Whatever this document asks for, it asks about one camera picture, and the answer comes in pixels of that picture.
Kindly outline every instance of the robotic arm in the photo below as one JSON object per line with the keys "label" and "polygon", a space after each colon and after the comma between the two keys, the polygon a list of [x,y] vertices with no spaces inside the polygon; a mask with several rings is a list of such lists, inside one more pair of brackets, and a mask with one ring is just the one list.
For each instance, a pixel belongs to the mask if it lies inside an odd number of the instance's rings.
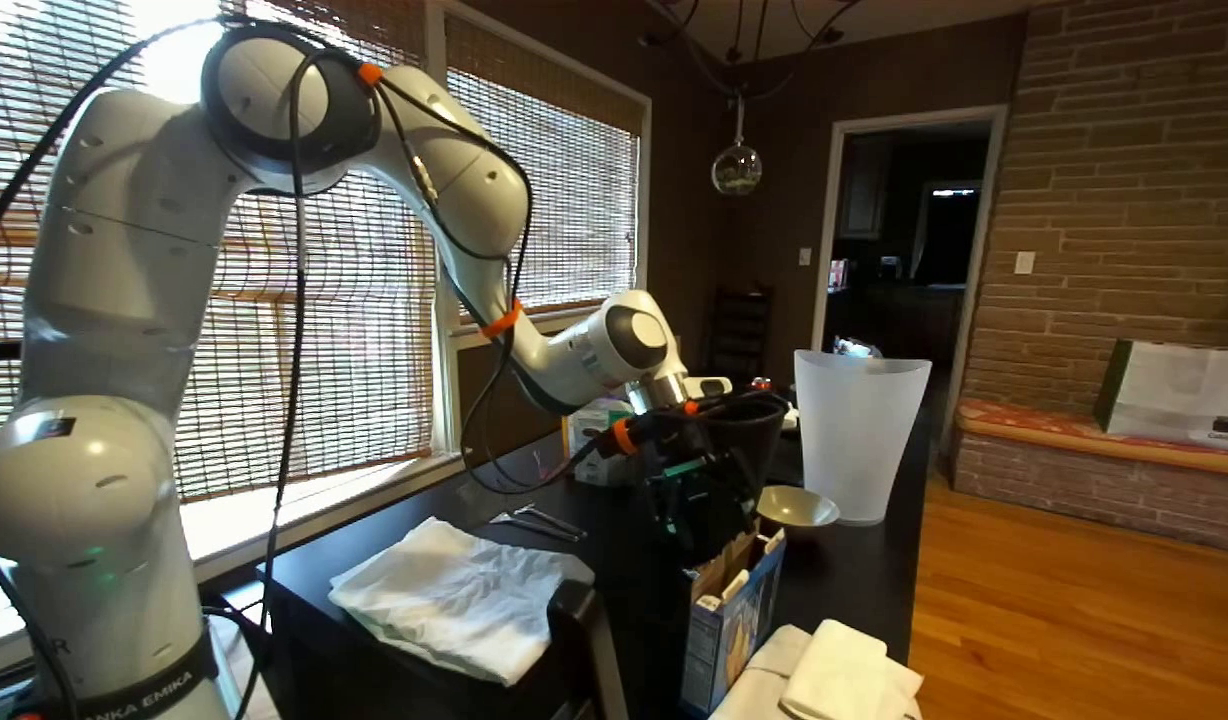
{"label": "robotic arm", "polygon": [[248,188],[325,190],[380,167],[432,221],[439,262],[506,343],[527,392],[572,413],[609,386],[684,400],[648,291],[538,336],[506,255],[527,174],[423,70],[371,69],[283,24],[241,20],[175,109],[102,92],[70,125],[22,291],[18,405],[0,427],[0,554],[78,716],[224,716],[171,496],[171,424],[206,306],[216,242]]}

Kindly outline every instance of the black table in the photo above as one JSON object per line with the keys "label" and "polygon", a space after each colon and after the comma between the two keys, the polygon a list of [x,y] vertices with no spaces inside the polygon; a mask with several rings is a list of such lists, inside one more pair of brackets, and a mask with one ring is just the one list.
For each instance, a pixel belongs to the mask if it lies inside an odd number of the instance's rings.
{"label": "black table", "polygon": [[[538,460],[551,468],[557,450],[557,441],[538,441],[514,450],[512,463],[537,468]],[[796,476],[798,449],[790,434],[784,434],[770,450],[768,483],[796,483]],[[790,534],[776,620],[815,626],[824,615],[835,615],[889,640],[893,654],[902,661],[913,632],[922,476],[927,450],[922,433],[917,433],[882,525]],[[537,505],[588,530],[588,541],[572,542],[569,552],[597,569],[597,596],[610,620],[628,711],[644,720],[681,716],[674,695],[689,632],[689,578],[651,528],[648,491],[551,483],[527,496],[495,496],[466,470],[274,554],[274,650],[266,682],[283,703],[283,716],[551,716],[557,695],[569,695],[557,682],[583,679],[583,672],[572,669],[572,650],[557,650],[565,632],[557,632],[538,672],[527,672],[519,687],[503,692],[435,672],[396,649],[375,644],[327,599],[333,575],[396,542],[423,516],[439,516],[491,541],[560,548],[549,534],[489,525],[498,509],[514,505]]]}

